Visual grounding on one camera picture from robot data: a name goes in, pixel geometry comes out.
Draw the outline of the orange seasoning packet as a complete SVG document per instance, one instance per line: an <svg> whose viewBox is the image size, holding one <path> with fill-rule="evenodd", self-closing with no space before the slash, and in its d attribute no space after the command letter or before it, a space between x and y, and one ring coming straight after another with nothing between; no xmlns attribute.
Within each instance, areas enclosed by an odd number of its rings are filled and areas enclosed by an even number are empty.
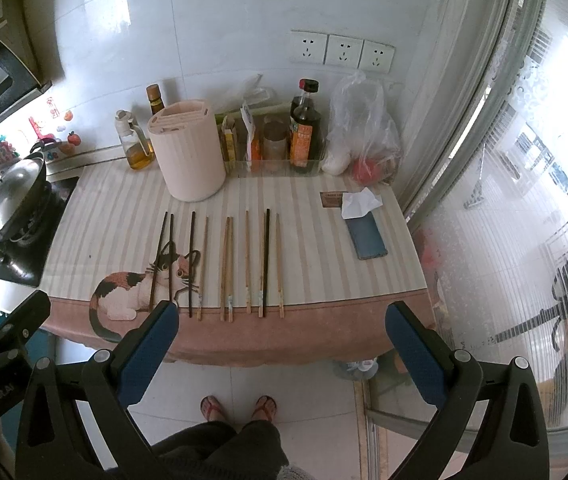
<svg viewBox="0 0 568 480"><path fill-rule="evenodd" d="M246 101L241 106L241 119L246 128L246 164L250 171L253 166L261 162L261 142L258 134L257 124L252 115L252 111Z"/></svg>

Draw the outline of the pink utensil holder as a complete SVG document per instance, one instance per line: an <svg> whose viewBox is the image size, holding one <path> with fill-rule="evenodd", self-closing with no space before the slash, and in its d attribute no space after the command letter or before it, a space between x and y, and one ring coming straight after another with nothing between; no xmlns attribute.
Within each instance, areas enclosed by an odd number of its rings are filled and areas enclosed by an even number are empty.
<svg viewBox="0 0 568 480"><path fill-rule="evenodd" d="M150 118L147 128L173 198L201 202L220 190L226 170L207 101L187 100L165 107Z"/></svg>

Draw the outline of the right wall socket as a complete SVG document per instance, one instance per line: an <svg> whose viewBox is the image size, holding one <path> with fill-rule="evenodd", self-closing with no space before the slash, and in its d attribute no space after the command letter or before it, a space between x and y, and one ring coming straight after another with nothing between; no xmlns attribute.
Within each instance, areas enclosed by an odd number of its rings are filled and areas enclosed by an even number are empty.
<svg viewBox="0 0 568 480"><path fill-rule="evenodd" d="M365 40L361 53L359 69L364 72L389 74L393 58L395 57L395 47L390 44L380 44L379 42Z"/></svg>

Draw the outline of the clear plastic bag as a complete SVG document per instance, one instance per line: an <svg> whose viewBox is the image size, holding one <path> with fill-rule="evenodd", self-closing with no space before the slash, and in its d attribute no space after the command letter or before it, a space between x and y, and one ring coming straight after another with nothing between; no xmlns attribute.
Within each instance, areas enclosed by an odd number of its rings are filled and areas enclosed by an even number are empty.
<svg viewBox="0 0 568 480"><path fill-rule="evenodd" d="M361 70L343 77L329 101L322 170L332 176L349 172L361 185L390 183L402 155L383 84Z"/></svg>

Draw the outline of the striped cat table cloth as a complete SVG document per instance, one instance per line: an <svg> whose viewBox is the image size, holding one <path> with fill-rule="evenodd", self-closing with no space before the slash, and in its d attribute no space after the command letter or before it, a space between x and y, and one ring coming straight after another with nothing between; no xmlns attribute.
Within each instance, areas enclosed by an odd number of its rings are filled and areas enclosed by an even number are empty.
<svg viewBox="0 0 568 480"><path fill-rule="evenodd" d="M347 178L231 178L200 203L175 200L158 169L131 170L125 162L83 169L66 206L45 263L42 289L50 296L48 332L92 348L105 346L105 333L124 335L144 320L111 320L94 310L98 283L119 271L145 271L156 256L163 214L173 213L173 242L188 251L191 211L196 211L194 249L203 248L209 216L203 319L187 313L187 290L179 296L179 333L170 360L223 366L307 364L323 359L358 361L387 352L387 307L405 302L427 326L434 316L418 255L395 193L375 192L383 201L374 214L388 255L359 260L338 208L324 208L321 191L351 192ZM258 316L260 226L270 208L267 313ZM245 298L245 211L250 212L252 311ZM275 217L282 226L285 318L278 314ZM224 221L233 218L234 321L220 320L220 249Z"/></svg>

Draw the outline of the red cap soy sauce bottle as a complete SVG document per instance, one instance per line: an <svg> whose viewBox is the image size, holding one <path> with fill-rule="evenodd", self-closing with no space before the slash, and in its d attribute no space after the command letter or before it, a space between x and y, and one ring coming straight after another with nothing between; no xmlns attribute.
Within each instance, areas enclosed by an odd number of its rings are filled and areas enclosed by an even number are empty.
<svg viewBox="0 0 568 480"><path fill-rule="evenodd" d="M315 79L299 80L301 93L291 101L289 113L289 162L293 171L305 174L314 170L322 155L322 115L313 98L320 84Z"/></svg>

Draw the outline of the blue phone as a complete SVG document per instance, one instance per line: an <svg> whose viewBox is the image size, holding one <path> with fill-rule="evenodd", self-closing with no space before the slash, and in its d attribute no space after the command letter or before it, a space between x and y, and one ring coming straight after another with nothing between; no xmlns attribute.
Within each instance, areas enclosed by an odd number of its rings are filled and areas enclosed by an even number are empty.
<svg viewBox="0 0 568 480"><path fill-rule="evenodd" d="M388 255L372 211L365 216L346 220L352 244L359 260L371 260Z"/></svg>

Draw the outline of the right sandaled foot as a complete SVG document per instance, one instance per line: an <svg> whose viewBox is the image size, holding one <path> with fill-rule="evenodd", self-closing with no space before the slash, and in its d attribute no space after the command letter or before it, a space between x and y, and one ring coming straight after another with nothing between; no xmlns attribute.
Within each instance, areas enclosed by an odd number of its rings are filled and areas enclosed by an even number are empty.
<svg viewBox="0 0 568 480"><path fill-rule="evenodd" d="M251 421L264 420L265 422L274 422L277 413L277 405L270 396L260 396L256 402L255 409L251 415Z"/></svg>

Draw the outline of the clear storage tray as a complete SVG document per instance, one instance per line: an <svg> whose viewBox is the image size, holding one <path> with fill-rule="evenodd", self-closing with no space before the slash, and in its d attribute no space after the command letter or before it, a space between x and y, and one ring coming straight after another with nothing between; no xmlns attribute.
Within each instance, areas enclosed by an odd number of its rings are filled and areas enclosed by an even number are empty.
<svg viewBox="0 0 568 480"><path fill-rule="evenodd" d="M288 159L234 160L225 162L224 167L233 178L312 177L320 173L321 161L309 160L304 167L298 167Z"/></svg>

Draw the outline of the black chopstick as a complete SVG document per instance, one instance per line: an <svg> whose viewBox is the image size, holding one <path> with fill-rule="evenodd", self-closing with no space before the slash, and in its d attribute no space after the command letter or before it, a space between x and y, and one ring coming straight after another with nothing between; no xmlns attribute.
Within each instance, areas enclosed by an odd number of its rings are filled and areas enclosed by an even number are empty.
<svg viewBox="0 0 568 480"><path fill-rule="evenodd" d="M265 226L265 261L264 261L264 300L263 300L263 307L264 307L264 316L267 313L267 283L269 282L269 251L270 251L270 220L271 220L271 210L267 208L265 210L267 216L267 225Z"/></svg>
<svg viewBox="0 0 568 480"><path fill-rule="evenodd" d="M187 313L188 317L193 316L193 284L194 284L194 238L195 238L196 211L191 211L191 221L189 222L188 237L188 289L187 289Z"/></svg>

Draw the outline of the brown card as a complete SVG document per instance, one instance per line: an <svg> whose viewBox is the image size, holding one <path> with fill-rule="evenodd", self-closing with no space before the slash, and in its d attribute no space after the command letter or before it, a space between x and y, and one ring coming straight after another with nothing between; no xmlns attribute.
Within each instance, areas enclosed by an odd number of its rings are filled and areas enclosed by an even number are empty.
<svg viewBox="0 0 568 480"><path fill-rule="evenodd" d="M341 208L343 191L321 191L320 198L324 208Z"/></svg>

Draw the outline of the yellow seasoning box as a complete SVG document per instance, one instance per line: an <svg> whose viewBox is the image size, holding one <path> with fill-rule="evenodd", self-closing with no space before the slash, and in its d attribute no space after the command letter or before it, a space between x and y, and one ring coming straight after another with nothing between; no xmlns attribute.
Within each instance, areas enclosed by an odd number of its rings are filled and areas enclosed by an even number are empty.
<svg viewBox="0 0 568 480"><path fill-rule="evenodd" d="M226 150L227 171L229 171L229 174L233 174L238 160L237 133L235 126L235 119L233 117L225 116L223 118L221 124L221 133L223 136L225 150Z"/></svg>

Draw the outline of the left wall socket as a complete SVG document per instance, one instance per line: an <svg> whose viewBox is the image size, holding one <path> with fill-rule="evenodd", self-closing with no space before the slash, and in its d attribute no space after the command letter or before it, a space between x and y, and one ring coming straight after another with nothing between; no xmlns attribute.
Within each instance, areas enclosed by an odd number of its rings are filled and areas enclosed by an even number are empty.
<svg viewBox="0 0 568 480"><path fill-rule="evenodd" d="M323 65L328 36L320 32L292 30L289 33L288 58L294 63Z"/></svg>

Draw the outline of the left sandaled foot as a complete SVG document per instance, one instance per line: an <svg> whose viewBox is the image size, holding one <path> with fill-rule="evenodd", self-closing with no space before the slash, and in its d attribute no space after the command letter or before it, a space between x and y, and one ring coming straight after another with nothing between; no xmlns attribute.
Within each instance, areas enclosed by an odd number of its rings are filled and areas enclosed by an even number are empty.
<svg viewBox="0 0 568 480"><path fill-rule="evenodd" d="M206 422L227 422L225 409L215 396L205 396L200 401L200 413Z"/></svg>

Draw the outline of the white tissue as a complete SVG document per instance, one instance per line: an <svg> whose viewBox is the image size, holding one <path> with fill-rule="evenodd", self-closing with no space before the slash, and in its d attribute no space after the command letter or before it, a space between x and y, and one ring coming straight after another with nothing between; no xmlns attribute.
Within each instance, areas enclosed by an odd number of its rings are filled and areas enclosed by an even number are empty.
<svg viewBox="0 0 568 480"><path fill-rule="evenodd" d="M343 220L360 219L369 212L383 206L383 201L369 188L360 192L343 193L341 199L341 218Z"/></svg>

